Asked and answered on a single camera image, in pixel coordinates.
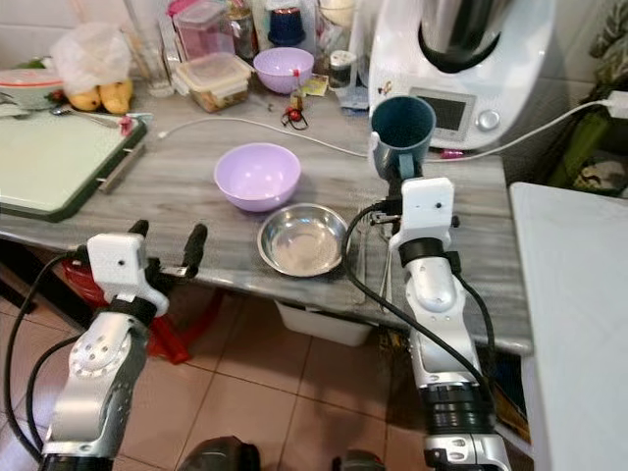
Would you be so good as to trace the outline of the small yellow packet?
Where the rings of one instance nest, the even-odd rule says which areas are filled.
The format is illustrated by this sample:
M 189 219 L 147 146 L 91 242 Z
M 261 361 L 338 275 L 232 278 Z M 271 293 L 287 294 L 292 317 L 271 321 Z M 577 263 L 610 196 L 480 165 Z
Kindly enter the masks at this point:
M 327 76 L 311 75 L 301 87 L 300 91 L 306 97 L 324 97 L 331 86 L 331 81 Z

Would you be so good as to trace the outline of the dark teal mug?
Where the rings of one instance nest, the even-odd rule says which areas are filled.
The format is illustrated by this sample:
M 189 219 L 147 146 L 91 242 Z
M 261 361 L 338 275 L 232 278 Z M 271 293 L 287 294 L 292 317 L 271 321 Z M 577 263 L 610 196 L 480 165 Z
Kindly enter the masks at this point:
M 418 97 L 391 97 L 371 109 L 368 156 L 381 177 L 381 151 L 414 153 L 414 177 L 421 177 L 428 147 L 436 130 L 434 108 Z

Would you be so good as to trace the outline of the white side table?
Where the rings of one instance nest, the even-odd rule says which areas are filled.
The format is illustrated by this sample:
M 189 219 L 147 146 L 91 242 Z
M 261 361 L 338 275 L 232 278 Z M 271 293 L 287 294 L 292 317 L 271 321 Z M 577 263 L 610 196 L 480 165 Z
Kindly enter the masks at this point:
M 508 192 L 537 470 L 628 471 L 628 200 L 532 183 Z

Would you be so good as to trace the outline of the stainless steel dish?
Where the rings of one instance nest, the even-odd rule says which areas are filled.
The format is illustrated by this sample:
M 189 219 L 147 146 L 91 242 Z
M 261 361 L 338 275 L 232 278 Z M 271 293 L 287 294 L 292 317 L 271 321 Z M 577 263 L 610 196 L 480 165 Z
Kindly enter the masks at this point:
M 257 233 L 257 251 L 266 265 L 288 277 L 322 277 L 341 261 L 348 223 L 333 208 L 292 203 L 278 208 Z

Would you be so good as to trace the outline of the bowl with red rimmed lid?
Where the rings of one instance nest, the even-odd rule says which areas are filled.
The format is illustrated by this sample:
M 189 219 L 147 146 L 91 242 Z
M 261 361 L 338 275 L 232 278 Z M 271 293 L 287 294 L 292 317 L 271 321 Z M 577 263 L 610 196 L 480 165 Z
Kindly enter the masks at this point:
M 0 93 L 6 102 L 28 111 L 45 111 L 66 100 L 62 80 L 50 69 L 3 69 Z

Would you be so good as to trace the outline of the green tray with pale board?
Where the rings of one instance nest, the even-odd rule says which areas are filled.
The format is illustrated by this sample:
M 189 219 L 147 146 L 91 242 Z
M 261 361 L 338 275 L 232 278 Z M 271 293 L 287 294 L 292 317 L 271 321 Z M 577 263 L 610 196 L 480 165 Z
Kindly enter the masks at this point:
M 119 126 L 51 114 L 0 120 L 0 211 L 46 223 L 75 216 L 148 134 L 144 122 L 109 120 Z

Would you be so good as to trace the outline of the dark right robot foot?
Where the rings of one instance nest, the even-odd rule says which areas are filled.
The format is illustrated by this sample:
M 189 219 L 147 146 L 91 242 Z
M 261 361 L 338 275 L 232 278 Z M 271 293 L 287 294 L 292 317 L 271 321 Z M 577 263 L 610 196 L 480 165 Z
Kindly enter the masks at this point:
M 333 459 L 332 471 L 387 471 L 387 468 L 376 453 L 349 449 Z

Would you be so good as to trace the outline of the red plastic stool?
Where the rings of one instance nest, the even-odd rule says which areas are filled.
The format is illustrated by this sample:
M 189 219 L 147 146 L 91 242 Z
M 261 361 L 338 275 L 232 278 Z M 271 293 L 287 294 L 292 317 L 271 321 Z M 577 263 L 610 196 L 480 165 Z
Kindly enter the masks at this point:
M 62 261 L 58 263 L 59 278 L 88 305 L 91 314 L 107 308 L 102 288 L 91 278 L 85 263 Z M 205 336 L 220 317 L 226 301 L 222 288 L 178 286 L 172 306 L 165 317 L 154 320 L 147 351 L 151 357 L 181 364 L 191 359 L 193 343 Z

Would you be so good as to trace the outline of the large purple plastic bowl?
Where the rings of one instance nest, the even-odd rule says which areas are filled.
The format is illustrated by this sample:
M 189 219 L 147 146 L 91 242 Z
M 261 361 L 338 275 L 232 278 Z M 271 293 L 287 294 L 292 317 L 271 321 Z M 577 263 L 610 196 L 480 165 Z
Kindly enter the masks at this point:
M 266 212 L 290 200 L 301 171 L 299 157 L 282 145 L 248 143 L 221 156 L 214 181 L 239 210 Z

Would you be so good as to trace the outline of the white kitchen food processor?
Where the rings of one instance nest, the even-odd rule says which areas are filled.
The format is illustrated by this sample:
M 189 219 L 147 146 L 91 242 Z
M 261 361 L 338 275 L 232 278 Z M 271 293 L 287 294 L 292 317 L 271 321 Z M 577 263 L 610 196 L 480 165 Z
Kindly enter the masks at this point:
M 369 54 L 371 113 L 394 97 L 434 109 L 434 147 L 493 147 L 546 59 L 553 0 L 382 0 Z

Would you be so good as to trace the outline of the clear container with pink lid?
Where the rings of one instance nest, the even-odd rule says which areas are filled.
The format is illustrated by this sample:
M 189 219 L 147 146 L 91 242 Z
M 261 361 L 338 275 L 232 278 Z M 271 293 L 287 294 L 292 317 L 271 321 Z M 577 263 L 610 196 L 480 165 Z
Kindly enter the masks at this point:
M 214 53 L 251 57 L 252 14 L 241 0 L 174 0 L 167 17 L 175 29 L 184 60 Z

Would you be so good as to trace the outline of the clear drinking glass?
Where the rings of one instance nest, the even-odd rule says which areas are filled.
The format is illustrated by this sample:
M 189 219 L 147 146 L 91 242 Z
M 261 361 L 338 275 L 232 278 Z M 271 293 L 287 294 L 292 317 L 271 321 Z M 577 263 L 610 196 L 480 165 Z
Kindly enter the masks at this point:
M 135 53 L 140 74 L 145 77 L 152 97 L 170 97 L 175 93 L 160 31 L 154 26 L 138 26 L 135 32 Z

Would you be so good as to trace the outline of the small red black keyring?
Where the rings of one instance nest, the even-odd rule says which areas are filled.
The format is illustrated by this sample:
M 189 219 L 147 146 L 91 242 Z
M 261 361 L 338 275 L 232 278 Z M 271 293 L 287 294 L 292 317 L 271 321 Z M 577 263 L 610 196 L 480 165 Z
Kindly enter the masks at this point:
M 295 91 L 288 96 L 288 105 L 283 113 L 282 120 L 287 129 L 305 131 L 309 129 L 309 123 L 304 117 L 304 94 Z

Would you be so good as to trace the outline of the dark blue cup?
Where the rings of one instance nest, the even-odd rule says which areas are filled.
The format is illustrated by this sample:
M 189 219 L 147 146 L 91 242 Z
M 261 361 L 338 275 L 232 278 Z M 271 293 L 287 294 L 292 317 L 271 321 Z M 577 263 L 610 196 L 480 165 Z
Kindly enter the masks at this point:
M 270 10 L 269 26 L 268 40 L 275 48 L 297 48 L 305 39 L 299 6 Z

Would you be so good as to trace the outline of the small purple plastic bowl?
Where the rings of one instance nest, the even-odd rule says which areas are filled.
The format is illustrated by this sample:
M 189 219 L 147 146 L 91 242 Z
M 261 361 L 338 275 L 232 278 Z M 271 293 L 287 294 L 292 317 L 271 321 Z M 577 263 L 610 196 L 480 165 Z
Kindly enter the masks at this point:
M 315 57 L 309 51 L 292 46 L 274 46 L 260 51 L 252 59 L 252 68 L 266 89 L 291 94 L 311 78 Z

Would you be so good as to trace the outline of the white plastic tub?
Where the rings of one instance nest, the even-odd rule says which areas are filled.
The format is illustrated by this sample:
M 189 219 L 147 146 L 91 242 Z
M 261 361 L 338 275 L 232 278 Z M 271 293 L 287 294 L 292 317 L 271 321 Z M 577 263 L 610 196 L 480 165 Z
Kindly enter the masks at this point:
M 369 324 L 333 317 L 290 302 L 275 301 L 280 319 L 289 331 L 357 348 L 368 339 L 374 327 Z

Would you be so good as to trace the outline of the yellow mangoes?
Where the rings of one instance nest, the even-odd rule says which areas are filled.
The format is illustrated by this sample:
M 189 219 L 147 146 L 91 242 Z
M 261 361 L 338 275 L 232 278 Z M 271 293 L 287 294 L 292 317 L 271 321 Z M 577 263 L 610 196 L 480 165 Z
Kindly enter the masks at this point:
M 68 100 L 77 111 L 97 112 L 104 109 L 111 114 L 125 114 L 131 110 L 133 85 L 131 80 L 107 82 L 89 91 L 69 94 Z

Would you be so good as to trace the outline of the metal spoon by tray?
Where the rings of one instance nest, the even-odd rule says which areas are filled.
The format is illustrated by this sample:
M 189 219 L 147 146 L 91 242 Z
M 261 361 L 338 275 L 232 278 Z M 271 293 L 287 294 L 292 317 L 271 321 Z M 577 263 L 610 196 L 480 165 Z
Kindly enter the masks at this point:
M 112 118 L 99 116 L 99 114 L 88 113 L 80 111 L 73 106 L 69 106 L 69 104 L 63 104 L 63 106 L 57 106 L 49 109 L 51 114 L 59 117 L 66 116 L 75 116 L 81 118 L 82 120 L 89 120 L 93 123 L 97 123 L 102 127 L 106 127 L 106 129 L 120 129 L 121 125 L 117 121 L 112 120 Z

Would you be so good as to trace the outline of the dark robot foot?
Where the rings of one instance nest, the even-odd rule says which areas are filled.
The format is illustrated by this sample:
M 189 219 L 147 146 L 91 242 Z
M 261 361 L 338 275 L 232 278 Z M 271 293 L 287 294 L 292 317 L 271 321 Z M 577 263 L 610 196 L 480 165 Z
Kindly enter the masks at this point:
M 259 448 L 237 437 L 202 441 L 185 454 L 176 471 L 260 471 Z
M 387 468 L 376 453 L 349 449 L 333 459 L 332 471 L 387 471 Z

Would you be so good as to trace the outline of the white plastic bag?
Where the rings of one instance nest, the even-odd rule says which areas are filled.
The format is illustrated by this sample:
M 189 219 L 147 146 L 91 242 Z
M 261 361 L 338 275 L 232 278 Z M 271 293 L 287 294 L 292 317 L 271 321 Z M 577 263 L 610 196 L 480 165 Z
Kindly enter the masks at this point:
M 73 28 L 51 45 L 50 57 L 67 95 L 130 76 L 130 46 L 122 29 L 113 24 L 86 23 Z

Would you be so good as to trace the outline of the dark left robot foot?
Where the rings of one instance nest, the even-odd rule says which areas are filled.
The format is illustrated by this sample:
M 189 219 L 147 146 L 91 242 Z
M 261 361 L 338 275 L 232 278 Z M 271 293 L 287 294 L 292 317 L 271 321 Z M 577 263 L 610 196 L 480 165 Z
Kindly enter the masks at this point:
M 202 441 L 185 454 L 176 471 L 260 471 L 259 448 L 237 437 Z

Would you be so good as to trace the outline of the clear food container with snacks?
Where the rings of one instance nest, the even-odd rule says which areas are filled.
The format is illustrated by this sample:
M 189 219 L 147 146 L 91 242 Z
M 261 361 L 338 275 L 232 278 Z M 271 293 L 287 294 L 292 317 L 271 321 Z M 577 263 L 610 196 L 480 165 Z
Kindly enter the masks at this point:
M 215 113 L 246 102 L 254 68 L 234 54 L 219 51 L 180 63 L 175 75 L 198 107 Z

